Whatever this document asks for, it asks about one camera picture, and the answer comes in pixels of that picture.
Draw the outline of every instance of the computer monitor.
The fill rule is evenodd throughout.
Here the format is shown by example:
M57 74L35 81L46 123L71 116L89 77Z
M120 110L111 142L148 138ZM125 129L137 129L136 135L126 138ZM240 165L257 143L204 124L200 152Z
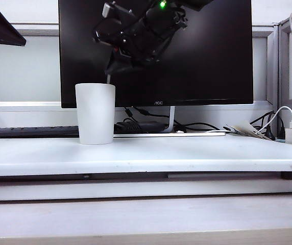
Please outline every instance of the computer monitor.
M61 101L76 106L75 85L106 83L113 47L96 43L104 0L59 0ZM149 0L116 0L136 15ZM251 104L251 0L213 0L183 7L188 27L178 30L159 62L111 75L117 107Z

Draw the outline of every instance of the desk surface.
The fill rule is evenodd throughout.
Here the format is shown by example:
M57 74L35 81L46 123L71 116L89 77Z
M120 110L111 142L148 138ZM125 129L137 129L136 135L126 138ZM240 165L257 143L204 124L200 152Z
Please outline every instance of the desk surface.
M84 173L292 171L292 145L243 136L0 139L0 176Z
M0 204L0 244L292 244L292 194Z

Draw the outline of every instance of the white cup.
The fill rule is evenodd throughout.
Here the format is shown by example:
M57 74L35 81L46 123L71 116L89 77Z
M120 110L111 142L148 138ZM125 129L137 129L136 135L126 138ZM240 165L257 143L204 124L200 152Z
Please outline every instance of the white cup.
M76 85L79 138L81 144L113 141L115 86L104 83Z

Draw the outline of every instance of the monitor stand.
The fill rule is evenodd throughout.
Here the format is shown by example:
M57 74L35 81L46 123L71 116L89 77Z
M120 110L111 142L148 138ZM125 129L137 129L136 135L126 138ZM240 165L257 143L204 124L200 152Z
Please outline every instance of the monitor stand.
M190 137L190 136L225 136L225 132L197 132L197 133L172 133L175 121L175 106L170 106L169 125L157 134L115 134L114 138L132 137Z

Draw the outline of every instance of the white shelf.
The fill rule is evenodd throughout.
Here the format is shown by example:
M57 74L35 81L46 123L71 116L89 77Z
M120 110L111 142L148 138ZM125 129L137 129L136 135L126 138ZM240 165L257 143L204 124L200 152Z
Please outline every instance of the white shelf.
M292 145L234 135L0 139L0 176L84 173L292 171Z
M161 180L0 182L0 201L292 192L292 180L281 179L277 172L212 175Z

